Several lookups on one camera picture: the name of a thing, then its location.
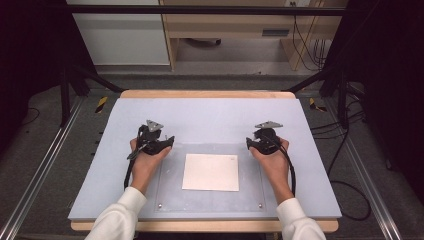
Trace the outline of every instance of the gray floor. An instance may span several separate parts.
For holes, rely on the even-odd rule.
[[[223,40],[220,46],[187,41],[182,42],[180,47],[177,64],[179,68],[175,72],[155,70],[149,72],[147,76],[138,75],[137,72],[127,72],[125,75],[122,75],[122,72],[109,72],[104,76],[121,87],[132,89],[281,90],[311,74],[306,70],[292,72],[288,68],[287,60],[281,57],[282,54],[273,52],[282,53],[278,41]],[[82,109],[22,223],[18,233],[20,239],[72,239],[71,237],[82,238],[86,234],[73,231],[67,215],[90,167],[93,153],[97,149],[96,141],[101,140],[101,132],[106,126],[114,101],[118,98],[118,94],[104,90],[95,83],[89,82],[89,85],[92,91],[84,98]],[[299,95],[311,127],[334,122],[329,112],[312,110],[309,107],[309,95],[316,95],[314,90],[317,87],[319,84],[314,84],[308,87],[303,95]],[[102,113],[94,113],[100,97],[105,95],[109,98]],[[59,89],[56,87],[31,99],[29,106],[39,109],[40,116],[19,130],[10,148],[1,156],[1,225],[5,224],[12,214],[59,129],[61,114],[59,96]],[[325,106],[326,102],[335,101],[332,98],[326,99],[325,102],[320,98],[314,99],[318,106]],[[353,104],[351,107],[351,113],[360,110],[359,104]],[[30,121],[33,117],[35,111],[31,110],[24,122]],[[323,136],[330,137],[337,134],[337,131],[333,131]],[[386,169],[384,155],[368,125],[362,121],[352,123],[349,136],[403,239],[424,239],[424,208],[402,174]],[[341,139],[337,137],[316,140],[324,166],[328,167]],[[361,188],[345,149],[342,149],[330,179],[343,180]],[[357,193],[340,185],[334,185],[334,190],[346,213],[354,216],[365,213],[366,205]],[[339,224],[338,231],[327,234],[328,239],[386,239],[374,214],[365,221],[353,221],[342,217],[339,219]],[[141,237],[193,238],[173,234],[144,234]],[[245,235],[238,235],[238,239],[246,238]]]

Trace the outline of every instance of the metal rail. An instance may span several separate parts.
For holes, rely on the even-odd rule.
[[[336,107],[333,101],[324,99],[326,106],[329,109],[329,112],[334,120],[337,121],[336,117]],[[371,179],[370,174],[366,170],[359,153],[356,151],[356,148],[352,142],[352,139],[347,136],[345,151],[348,154],[349,160],[352,163],[352,167],[355,170],[356,176],[358,177],[359,183],[361,184],[365,195],[370,201],[371,208],[373,210],[374,216],[377,219],[378,224],[380,225],[381,231],[384,234],[384,237],[388,240],[400,240],[402,236],[394,222],[392,216],[390,215],[389,210],[387,209],[386,204],[383,201],[377,187],[374,184],[374,181]]]
[[[189,6],[189,5],[46,5],[51,10],[99,14],[218,14],[218,15],[296,15],[345,16],[363,10],[318,7]]]
[[[68,133],[75,122],[81,105],[84,101],[84,97],[77,97],[72,110],[71,116],[64,127],[61,127],[56,134],[52,144],[50,145],[46,155],[40,163],[37,172],[34,174],[31,182],[29,183],[25,193],[22,195],[21,200],[13,211],[12,215],[7,220],[6,224],[0,231],[0,240],[11,240],[14,239],[19,231],[28,211],[30,210],[32,203],[37,197],[38,192],[43,185],[44,180],[49,173],[51,166],[56,160],[56,156],[59,153]]]

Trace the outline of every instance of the black pole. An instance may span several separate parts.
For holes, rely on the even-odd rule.
[[[118,87],[118,86],[114,85],[114,84],[113,84],[113,83],[111,83],[111,82],[108,82],[107,80],[103,79],[103,78],[102,78],[102,77],[100,77],[99,75],[97,75],[97,74],[95,74],[95,73],[92,73],[92,72],[90,72],[90,71],[88,71],[88,70],[86,70],[86,69],[84,69],[84,68],[82,68],[82,67],[80,67],[80,66],[76,66],[76,65],[75,65],[73,69],[74,69],[75,71],[77,71],[79,74],[82,74],[83,76],[85,76],[85,77],[87,77],[87,78],[90,78],[90,79],[92,79],[92,80],[96,81],[97,83],[99,83],[99,84],[103,85],[104,87],[106,87],[106,88],[108,88],[108,89],[112,90],[112,91],[113,91],[113,92],[115,92],[115,93],[121,93],[121,92],[123,92],[123,91],[127,90],[127,89],[120,88],[120,87]]]
[[[99,14],[219,14],[219,15],[296,15],[345,16],[362,13],[362,10],[345,8],[309,7],[248,7],[248,6],[175,6],[175,5],[47,5],[52,10],[70,13]]]
[[[364,20],[359,24],[359,26],[352,33],[351,37],[348,39],[348,41],[343,45],[342,49],[336,55],[336,57],[335,57],[335,59],[334,59],[334,61],[331,65],[326,64],[322,71],[314,74],[313,76],[311,76],[311,77],[307,78],[306,80],[304,80],[303,82],[291,87],[290,89],[283,90],[283,91],[290,91],[292,93],[296,93],[297,91],[302,90],[303,88],[309,86],[310,84],[312,84],[316,81],[325,80],[324,84],[322,85],[322,87],[320,89],[320,94],[323,97],[330,96],[334,92],[334,90],[336,89],[338,82],[339,82],[339,80],[337,78],[331,78],[330,79],[330,77],[332,77],[331,75],[334,74],[334,71],[340,70],[340,67],[342,67],[343,65],[346,64],[348,52],[353,50],[353,48],[352,48],[353,44],[357,41],[361,30],[367,24],[367,22],[369,21],[370,17],[374,13],[375,9],[380,4],[380,2],[381,2],[381,0],[377,0],[377,2],[373,5],[373,7],[368,11]]]

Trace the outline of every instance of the person's left hand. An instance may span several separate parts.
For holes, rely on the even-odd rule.
[[[131,151],[134,151],[137,145],[137,139],[130,141]],[[164,148],[156,155],[149,155],[145,152],[140,152],[134,160],[132,169],[133,181],[131,187],[138,189],[142,194],[146,194],[151,178],[155,175],[156,168],[159,166],[162,159],[168,155],[171,147]]]

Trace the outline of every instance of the wrist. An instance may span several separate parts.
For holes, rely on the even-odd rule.
[[[133,180],[131,187],[140,191],[143,195],[146,195],[147,188],[149,187],[150,180],[153,176],[154,171],[138,171],[133,173]]]
[[[272,184],[272,188],[274,190],[275,199],[277,200],[277,204],[280,205],[282,202],[294,198],[294,195],[288,185],[279,184],[274,185]]]

